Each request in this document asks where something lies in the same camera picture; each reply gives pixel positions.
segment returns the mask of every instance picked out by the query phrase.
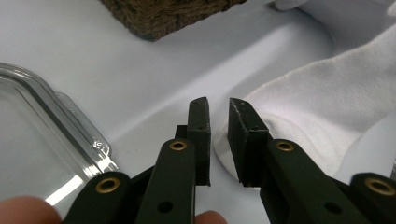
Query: brass ring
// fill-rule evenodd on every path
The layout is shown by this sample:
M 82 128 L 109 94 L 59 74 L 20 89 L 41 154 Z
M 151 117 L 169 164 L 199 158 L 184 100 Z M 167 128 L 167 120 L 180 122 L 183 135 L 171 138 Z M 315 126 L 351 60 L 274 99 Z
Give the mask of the brass ring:
M 187 144 L 182 141 L 176 141 L 176 142 L 171 143 L 171 145 L 169 147 L 175 151 L 181 151 L 187 147 Z
M 120 185 L 120 181 L 115 177 L 109 177 L 101 180 L 96 185 L 96 191 L 98 193 L 109 193 L 117 189 Z
M 396 194 L 396 189 L 389 183 L 375 178 L 366 178 L 364 184 L 372 191 L 386 196 L 393 196 Z
M 277 149 L 280 149 L 282 151 L 293 151 L 294 146 L 288 142 L 276 142 L 276 147 Z

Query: white towel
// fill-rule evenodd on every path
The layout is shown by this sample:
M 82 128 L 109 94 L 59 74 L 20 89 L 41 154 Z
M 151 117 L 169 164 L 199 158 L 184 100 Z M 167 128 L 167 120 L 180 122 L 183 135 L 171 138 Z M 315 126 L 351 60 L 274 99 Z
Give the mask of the white towel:
M 245 98 L 274 138 L 299 144 L 327 175 L 335 175 L 347 151 L 396 108 L 396 25 L 389 16 L 396 14 L 396 3 L 390 6 L 392 2 L 312 0 L 302 5 L 328 27 L 338 55 L 293 70 Z M 226 134 L 225 122 L 216 132 L 214 148 L 236 176 Z M 388 153 L 390 172 L 396 147 L 378 153 Z

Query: brown textured object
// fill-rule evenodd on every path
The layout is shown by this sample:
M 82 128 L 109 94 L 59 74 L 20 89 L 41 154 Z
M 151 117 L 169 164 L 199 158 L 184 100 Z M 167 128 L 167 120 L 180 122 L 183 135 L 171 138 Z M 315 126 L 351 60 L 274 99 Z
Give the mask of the brown textured object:
M 155 41 L 246 0 L 101 0 L 128 29 Z

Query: white surface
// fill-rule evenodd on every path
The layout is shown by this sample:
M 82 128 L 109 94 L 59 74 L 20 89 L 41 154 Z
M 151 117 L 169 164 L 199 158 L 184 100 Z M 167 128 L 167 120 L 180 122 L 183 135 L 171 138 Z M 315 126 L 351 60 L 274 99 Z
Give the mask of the white surface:
M 99 1 L 0 1 L 0 62 L 69 95 L 129 176 L 154 164 L 161 144 L 187 122 L 189 101 L 209 99 L 214 132 L 229 97 L 332 52 L 332 39 L 311 17 L 260 0 L 155 43 L 130 34 Z M 211 179 L 212 188 L 197 188 L 197 213 L 217 210 L 231 224 L 267 221 L 258 192 L 243 189 L 214 153 Z

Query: white fabric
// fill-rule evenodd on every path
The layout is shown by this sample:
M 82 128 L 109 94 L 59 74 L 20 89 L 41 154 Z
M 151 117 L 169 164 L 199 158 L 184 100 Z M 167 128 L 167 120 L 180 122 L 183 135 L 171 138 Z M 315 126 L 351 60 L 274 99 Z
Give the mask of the white fabric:
M 396 108 L 396 25 L 368 44 L 343 52 L 366 43 L 394 23 L 387 11 L 394 13 L 395 5 L 389 7 L 391 1 L 342 1 L 356 5 L 352 9 L 340 2 L 303 5 L 329 27 L 340 54 L 265 83 L 245 98 L 274 138 L 298 143 L 327 175 L 335 175 L 351 146 Z M 224 124 L 215 135 L 214 148 L 236 176 L 226 133 Z M 388 153 L 385 157 L 391 171 L 394 150 L 378 153 Z

